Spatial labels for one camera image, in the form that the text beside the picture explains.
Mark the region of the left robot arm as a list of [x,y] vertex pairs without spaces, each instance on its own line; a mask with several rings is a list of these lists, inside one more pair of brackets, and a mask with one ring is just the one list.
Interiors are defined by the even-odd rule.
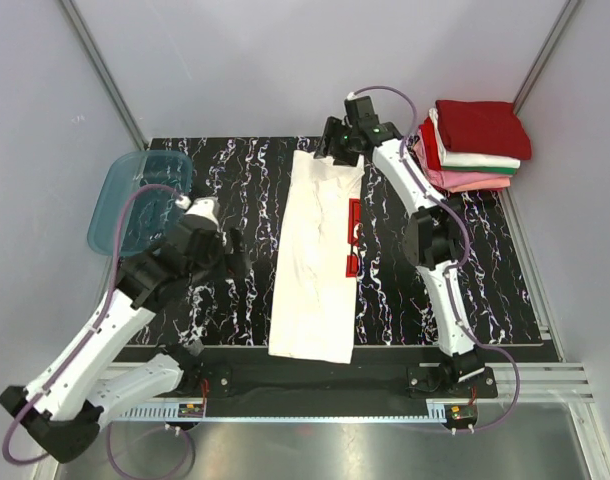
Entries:
[[132,407],[161,394],[193,394],[201,383],[200,342],[161,346],[126,374],[106,382],[100,376],[187,288],[248,269],[241,232],[221,229],[214,199],[197,201],[163,239],[122,261],[97,310],[41,375],[1,393],[10,427],[24,427],[46,455],[69,463]]

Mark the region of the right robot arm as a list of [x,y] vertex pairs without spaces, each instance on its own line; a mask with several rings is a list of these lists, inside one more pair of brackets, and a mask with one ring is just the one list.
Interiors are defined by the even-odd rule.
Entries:
[[393,123],[383,123],[368,96],[351,93],[344,100],[345,117],[326,120],[317,158],[356,167],[361,159],[371,162],[386,177],[408,214],[402,250],[421,275],[436,320],[442,359],[425,377],[410,381],[414,393],[444,391],[461,396],[484,372],[474,334],[460,294],[458,270],[470,246],[467,230],[456,208],[429,182],[412,159],[407,141]]

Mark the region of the white t-shirt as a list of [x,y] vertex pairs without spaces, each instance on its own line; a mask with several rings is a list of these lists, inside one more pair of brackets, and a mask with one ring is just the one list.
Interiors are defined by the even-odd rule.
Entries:
[[347,364],[354,347],[362,164],[297,150],[279,236],[272,356]]

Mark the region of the teal plastic bin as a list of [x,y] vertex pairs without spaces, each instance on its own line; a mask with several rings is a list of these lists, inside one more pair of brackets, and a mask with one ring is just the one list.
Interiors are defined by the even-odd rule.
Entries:
[[[187,195],[192,176],[191,159],[178,151],[136,151],[117,159],[101,188],[88,228],[88,246],[98,254],[112,255],[117,222],[130,195],[150,184],[166,185]],[[152,189],[140,194],[123,219],[120,255],[128,257],[145,250],[181,216],[170,193]]]

